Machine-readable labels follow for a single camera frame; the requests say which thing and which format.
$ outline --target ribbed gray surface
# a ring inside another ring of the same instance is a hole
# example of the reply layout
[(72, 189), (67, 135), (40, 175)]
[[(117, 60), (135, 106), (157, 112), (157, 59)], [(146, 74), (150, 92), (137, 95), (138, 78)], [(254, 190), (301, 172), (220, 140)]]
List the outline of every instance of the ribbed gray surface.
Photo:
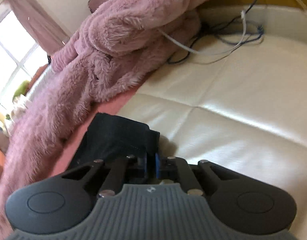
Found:
[(8, 240), (295, 240), (287, 230), (269, 236), (239, 233), (218, 221), (203, 197), (185, 194), (179, 184), (152, 187), (124, 185), (66, 232), (36, 236), (16, 230)]

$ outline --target pink sheet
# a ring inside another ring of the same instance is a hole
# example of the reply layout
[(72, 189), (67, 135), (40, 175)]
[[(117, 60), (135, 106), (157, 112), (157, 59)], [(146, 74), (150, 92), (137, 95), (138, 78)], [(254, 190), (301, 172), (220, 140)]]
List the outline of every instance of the pink sheet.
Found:
[(87, 120), (79, 126), (74, 133), (71, 135), (70, 139), (67, 141), (60, 158), (56, 162), (52, 172), (49, 177), (58, 175), (64, 172), (68, 165), (70, 164), (78, 146), (88, 126), (90, 125), (92, 119), (95, 117), (96, 113), (107, 113), (107, 114), (117, 114), (119, 110), (129, 101), (130, 98), (137, 92), (138, 88), (145, 82), (149, 75), (143, 80), (141, 84), (130, 89), (125, 93), (121, 93), (105, 103), (97, 103), (92, 111), (89, 113)]

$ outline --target circular cap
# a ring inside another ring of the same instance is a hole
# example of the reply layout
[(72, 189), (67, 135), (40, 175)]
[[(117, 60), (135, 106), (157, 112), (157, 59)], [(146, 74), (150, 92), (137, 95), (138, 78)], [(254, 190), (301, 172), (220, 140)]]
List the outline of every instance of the circular cap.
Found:
[(261, 192), (246, 192), (237, 198), (238, 206), (248, 213), (265, 213), (274, 205), (273, 199)]
[(50, 214), (62, 208), (65, 198), (57, 192), (40, 192), (31, 196), (28, 207), (40, 214)]

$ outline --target pink curtain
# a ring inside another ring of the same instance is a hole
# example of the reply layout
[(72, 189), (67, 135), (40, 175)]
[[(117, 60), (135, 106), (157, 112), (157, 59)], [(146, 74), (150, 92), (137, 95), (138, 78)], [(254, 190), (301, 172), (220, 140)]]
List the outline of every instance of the pink curtain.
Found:
[(48, 55), (57, 52), (69, 40), (66, 33), (36, 0), (4, 0), (4, 2), (10, 5), (22, 26)]

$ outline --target folded black garment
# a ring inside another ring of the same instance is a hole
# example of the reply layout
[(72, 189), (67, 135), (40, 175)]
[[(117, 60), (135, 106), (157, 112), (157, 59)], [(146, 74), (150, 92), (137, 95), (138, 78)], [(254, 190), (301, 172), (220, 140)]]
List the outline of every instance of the folded black garment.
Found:
[(121, 155), (143, 157), (158, 151), (159, 133), (149, 126), (124, 117), (96, 114), (89, 125), (68, 169)]

